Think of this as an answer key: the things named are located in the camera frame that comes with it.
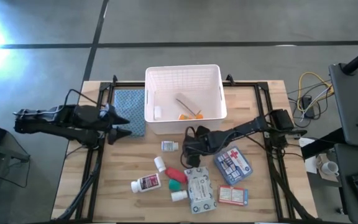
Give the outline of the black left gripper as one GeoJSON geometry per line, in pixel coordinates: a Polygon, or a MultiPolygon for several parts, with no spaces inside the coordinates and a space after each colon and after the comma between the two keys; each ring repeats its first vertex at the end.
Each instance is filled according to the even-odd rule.
{"type": "Polygon", "coordinates": [[[113,105],[108,104],[104,109],[95,106],[76,106],[74,117],[79,128],[102,131],[108,134],[108,144],[113,145],[118,139],[130,136],[132,131],[113,128],[113,125],[129,124],[130,121],[119,116],[113,105]]]}

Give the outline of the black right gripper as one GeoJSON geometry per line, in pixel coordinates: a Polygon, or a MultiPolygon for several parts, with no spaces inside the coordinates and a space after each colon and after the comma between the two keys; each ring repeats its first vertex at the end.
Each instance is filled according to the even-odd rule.
{"type": "Polygon", "coordinates": [[[200,166],[200,156],[213,155],[221,150],[221,131],[210,131],[204,126],[197,130],[187,127],[182,149],[190,167],[200,166]]]}

